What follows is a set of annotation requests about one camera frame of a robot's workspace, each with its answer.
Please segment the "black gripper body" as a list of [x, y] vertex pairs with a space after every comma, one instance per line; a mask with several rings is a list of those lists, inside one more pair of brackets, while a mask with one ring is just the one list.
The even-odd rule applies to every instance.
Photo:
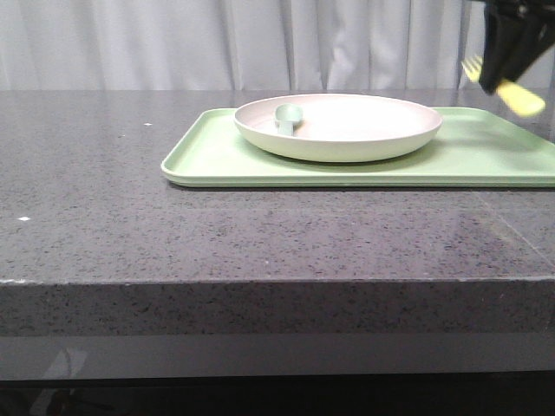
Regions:
[[554, 2], [544, 0], [493, 0], [486, 1], [486, 25], [501, 17], [510, 21], [538, 21], [547, 25], [554, 24]]

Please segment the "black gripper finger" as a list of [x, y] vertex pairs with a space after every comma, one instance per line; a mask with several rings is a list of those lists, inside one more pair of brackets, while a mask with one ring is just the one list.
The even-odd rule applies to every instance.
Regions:
[[554, 44], [554, 21], [505, 20], [499, 31], [500, 78], [517, 81]]
[[500, 82], [505, 80], [500, 78], [499, 72], [500, 26], [505, 20], [509, 19], [501, 17], [499, 20], [493, 21], [492, 24], [486, 25], [484, 7], [485, 42], [482, 54], [482, 70], [479, 84], [486, 94], [493, 94]]

